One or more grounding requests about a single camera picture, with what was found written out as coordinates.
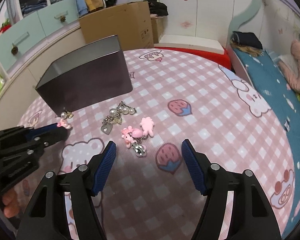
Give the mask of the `person left hand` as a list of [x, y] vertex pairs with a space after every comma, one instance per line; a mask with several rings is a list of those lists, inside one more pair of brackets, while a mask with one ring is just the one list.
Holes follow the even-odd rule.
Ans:
[[19, 214], [20, 206], [14, 188], [10, 189], [2, 196], [2, 202], [4, 204], [3, 213], [6, 218], [12, 218]]

